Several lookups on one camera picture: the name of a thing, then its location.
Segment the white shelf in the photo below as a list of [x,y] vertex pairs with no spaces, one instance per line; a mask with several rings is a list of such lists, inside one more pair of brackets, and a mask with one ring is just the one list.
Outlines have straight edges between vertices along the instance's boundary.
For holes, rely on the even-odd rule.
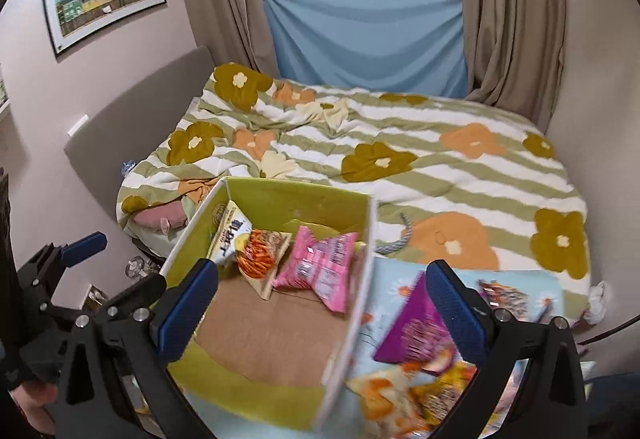
[[9,100],[5,101],[0,107],[0,121],[9,114]]

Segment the cardboard box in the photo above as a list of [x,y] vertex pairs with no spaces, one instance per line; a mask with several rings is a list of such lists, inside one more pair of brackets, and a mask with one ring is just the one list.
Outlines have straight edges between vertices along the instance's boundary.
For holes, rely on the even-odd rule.
[[205,257],[216,214],[232,199],[258,229],[316,238],[356,231],[365,242],[351,262],[345,315],[331,313],[311,291],[274,291],[262,300],[242,276],[221,280],[194,339],[170,365],[188,391],[253,421],[318,429],[347,374],[367,301],[375,247],[376,201],[365,194],[294,181],[221,180],[167,258],[161,273],[177,285]]

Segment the floral bedspread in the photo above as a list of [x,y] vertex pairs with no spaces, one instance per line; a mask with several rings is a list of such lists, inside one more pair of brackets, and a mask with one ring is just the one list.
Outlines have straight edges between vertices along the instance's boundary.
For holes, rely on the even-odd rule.
[[144,242],[131,214],[194,191],[204,197],[223,175],[375,195],[379,244],[402,236],[400,213],[414,225],[392,258],[546,269],[558,275],[568,317],[586,306],[585,202],[550,142],[517,114],[464,100],[306,86],[224,64],[175,132],[127,175],[119,223]]

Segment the white wall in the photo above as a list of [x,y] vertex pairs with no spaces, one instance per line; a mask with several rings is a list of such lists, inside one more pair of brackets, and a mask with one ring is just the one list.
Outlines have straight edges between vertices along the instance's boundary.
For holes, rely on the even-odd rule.
[[[587,200],[594,276],[612,287],[605,321],[586,337],[640,313],[640,5],[567,0],[566,8],[547,135]],[[597,373],[638,370],[640,324],[590,347]]]
[[11,100],[10,117],[0,122],[0,166],[10,174],[16,262],[47,242],[64,244],[93,231],[109,239],[106,251],[65,273],[56,302],[77,304],[90,282],[116,294],[129,285],[124,265],[137,254],[69,165],[66,131],[195,47],[184,0],[111,26],[59,61],[42,0],[8,0],[0,12],[0,64]]

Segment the headboard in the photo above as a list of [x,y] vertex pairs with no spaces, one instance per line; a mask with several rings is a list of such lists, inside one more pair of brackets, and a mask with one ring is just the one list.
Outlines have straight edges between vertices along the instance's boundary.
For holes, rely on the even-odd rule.
[[209,50],[199,47],[122,93],[70,138],[71,166],[112,218],[122,163],[145,159],[166,139],[213,67]]

